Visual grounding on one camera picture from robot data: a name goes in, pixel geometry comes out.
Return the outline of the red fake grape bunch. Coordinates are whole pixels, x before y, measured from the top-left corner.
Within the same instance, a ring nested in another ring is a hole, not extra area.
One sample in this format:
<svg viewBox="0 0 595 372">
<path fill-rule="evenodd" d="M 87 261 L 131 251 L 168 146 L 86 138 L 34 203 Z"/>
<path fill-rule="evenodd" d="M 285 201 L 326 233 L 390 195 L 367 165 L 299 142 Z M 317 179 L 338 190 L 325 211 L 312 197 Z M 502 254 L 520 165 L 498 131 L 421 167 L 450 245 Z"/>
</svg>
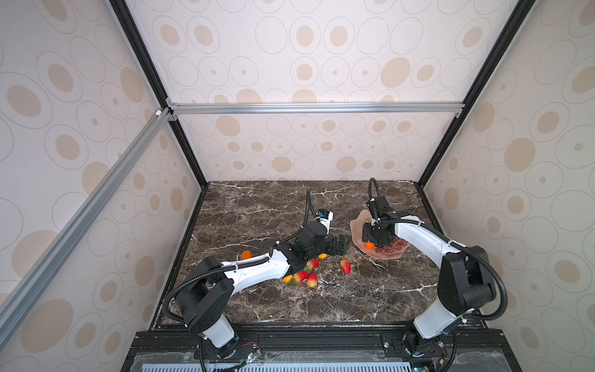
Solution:
<svg viewBox="0 0 595 372">
<path fill-rule="evenodd" d="M 378 246 L 375 251 L 378 254 L 384 254 L 387 256 L 398 256 L 400 257 L 403 252 L 409 248 L 410 243 L 406 240 L 395 238 L 387 246 Z"/>
</svg>

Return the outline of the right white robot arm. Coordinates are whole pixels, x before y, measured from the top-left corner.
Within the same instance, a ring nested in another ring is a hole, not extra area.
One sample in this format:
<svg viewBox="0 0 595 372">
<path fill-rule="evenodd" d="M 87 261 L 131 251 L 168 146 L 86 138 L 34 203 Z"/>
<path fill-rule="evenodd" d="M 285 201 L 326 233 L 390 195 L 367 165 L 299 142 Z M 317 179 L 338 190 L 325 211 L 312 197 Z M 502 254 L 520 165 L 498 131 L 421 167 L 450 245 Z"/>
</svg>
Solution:
<svg viewBox="0 0 595 372">
<path fill-rule="evenodd" d="M 505 284 L 482 247 L 465 246 L 408 211 L 392 209 L 375 178 L 368 181 L 367 210 L 353 221 L 352 238 L 365 252 L 404 240 L 437 265 L 437 299 L 413 321 L 423 339 L 435 338 L 467 318 L 499 319 L 508 308 Z"/>
</svg>

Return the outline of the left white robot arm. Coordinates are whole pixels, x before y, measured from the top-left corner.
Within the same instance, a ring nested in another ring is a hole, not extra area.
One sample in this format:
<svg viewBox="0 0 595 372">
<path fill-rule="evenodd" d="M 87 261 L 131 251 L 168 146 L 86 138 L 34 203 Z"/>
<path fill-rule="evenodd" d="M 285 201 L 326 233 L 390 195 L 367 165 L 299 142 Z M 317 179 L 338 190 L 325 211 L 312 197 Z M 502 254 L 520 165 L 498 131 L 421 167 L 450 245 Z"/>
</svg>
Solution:
<svg viewBox="0 0 595 372">
<path fill-rule="evenodd" d="M 224 349 L 236 343 L 236 332 L 224 315 L 235 294 L 266 281 L 284 279 L 299 284 L 313 277 L 322 255 L 346 252 L 348 239 L 330 232 L 333 212 L 315 211 L 306 194 L 302 226 L 293 235 L 278 240 L 265 253 L 240 261 L 221 262 L 207 257 L 182 284 L 165 295 L 165 317 L 183 324 L 191 333 Z"/>
</svg>

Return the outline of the fake strawberry centre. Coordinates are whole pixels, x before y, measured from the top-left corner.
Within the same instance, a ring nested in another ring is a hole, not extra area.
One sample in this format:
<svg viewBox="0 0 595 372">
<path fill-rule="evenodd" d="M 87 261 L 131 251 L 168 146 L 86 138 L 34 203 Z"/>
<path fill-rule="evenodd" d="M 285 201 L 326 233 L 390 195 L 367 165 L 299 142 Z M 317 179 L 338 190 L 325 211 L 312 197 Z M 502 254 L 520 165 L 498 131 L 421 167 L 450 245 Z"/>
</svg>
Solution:
<svg viewBox="0 0 595 372">
<path fill-rule="evenodd" d="M 318 258 L 314 259 L 314 260 L 310 260 L 308 263 L 306 263 L 305 265 L 305 271 L 307 271 L 308 273 L 311 273 L 314 271 L 314 269 L 317 268 L 317 266 L 320 265 L 320 260 Z"/>
</svg>

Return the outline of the fake strawberry far right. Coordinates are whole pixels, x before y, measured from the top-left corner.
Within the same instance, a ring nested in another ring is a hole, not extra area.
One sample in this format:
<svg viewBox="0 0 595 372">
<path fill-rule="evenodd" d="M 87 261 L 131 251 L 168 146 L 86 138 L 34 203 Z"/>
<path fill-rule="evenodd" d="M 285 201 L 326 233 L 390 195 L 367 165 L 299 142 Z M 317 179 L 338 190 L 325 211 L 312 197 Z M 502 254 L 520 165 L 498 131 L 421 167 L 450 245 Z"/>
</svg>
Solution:
<svg viewBox="0 0 595 372">
<path fill-rule="evenodd" d="M 347 259 L 342 259 L 340 261 L 340 267 L 345 275 L 350 274 L 352 272 L 352 265 L 350 261 Z"/>
</svg>

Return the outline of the fake peach strawberry front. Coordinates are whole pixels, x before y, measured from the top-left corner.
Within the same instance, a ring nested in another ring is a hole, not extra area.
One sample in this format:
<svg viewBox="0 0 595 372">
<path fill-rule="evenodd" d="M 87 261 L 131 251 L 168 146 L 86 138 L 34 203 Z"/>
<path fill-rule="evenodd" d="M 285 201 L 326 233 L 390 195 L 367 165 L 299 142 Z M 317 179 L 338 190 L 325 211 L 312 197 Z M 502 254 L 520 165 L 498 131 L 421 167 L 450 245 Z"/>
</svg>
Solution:
<svg viewBox="0 0 595 372">
<path fill-rule="evenodd" d="M 316 273 L 309 274 L 306 284 L 309 288 L 316 288 L 319 285 L 319 279 Z"/>
</svg>

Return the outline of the fake strawberry front left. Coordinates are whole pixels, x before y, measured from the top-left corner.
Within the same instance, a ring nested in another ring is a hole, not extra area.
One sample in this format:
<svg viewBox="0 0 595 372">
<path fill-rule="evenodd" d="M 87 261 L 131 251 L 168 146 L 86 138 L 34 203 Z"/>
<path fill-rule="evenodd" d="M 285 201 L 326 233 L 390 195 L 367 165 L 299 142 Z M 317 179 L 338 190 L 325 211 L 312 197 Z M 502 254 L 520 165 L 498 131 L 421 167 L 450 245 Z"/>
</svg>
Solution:
<svg viewBox="0 0 595 372">
<path fill-rule="evenodd" d="M 308 280 L 309 273 L 307 271 L 299 271 L 293 275 L 291 282 L 293 284 L 300 284 Z"/>
</svg>

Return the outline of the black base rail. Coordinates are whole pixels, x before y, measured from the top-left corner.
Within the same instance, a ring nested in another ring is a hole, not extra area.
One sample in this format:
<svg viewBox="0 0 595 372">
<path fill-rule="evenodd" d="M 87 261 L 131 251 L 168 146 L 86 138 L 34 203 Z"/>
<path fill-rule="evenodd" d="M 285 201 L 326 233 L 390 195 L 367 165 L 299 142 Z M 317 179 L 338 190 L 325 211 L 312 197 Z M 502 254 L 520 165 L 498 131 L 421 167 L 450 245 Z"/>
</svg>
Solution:
<svg viewBox="0 0 595 372">
<path fill-rule="evenodd" d="M 501 330 L 462 325 L 405 349 L 404 325 L 238 325 L 237 349 L 219 356 L 176 329 L 138 333 L 124 371 L 519 371 Z"/>
</svg>

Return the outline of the horizontal aluminium frame bar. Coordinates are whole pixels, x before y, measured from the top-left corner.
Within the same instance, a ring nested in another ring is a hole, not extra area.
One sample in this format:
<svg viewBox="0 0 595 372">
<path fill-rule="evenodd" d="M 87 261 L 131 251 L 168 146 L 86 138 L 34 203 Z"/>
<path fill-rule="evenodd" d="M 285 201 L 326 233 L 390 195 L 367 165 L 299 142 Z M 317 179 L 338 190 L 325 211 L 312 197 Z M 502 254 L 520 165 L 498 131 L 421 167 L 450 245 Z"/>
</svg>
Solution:
<svg viewBox="0 0 595 372">
<path fill-rule="evenodd" d="M 463 102 L 330 102 L 330 103 L 244 103 L 181 104 L 170 109 L 176 115 L 255 114 L 347 114 L 347 113 L 460 113 Z"/>
</svg>

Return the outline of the slanted aluminium frame bar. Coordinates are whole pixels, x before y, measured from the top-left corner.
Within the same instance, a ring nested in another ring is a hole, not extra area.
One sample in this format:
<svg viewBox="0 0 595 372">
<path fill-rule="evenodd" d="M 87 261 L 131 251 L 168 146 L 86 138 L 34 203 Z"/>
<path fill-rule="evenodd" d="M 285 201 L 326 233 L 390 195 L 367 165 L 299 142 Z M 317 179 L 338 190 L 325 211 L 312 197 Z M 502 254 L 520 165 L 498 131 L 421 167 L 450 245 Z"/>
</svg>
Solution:
<svg viewBox="0 0 595 372">
<path fill-rule="evenodd" d="M 79 245 L 82 237 L 88 232 L 107 202 L 110 201 L 136 165 L 157 132 L 169 121 L 171 116 L 170 108 L 162 108 L 159 113 L 153 116 L 15 288 L 1 310 L 1 347 L 5 347 L 10 341 L 49 283 L 72 254 L 74 248 Z"/>
</svg>

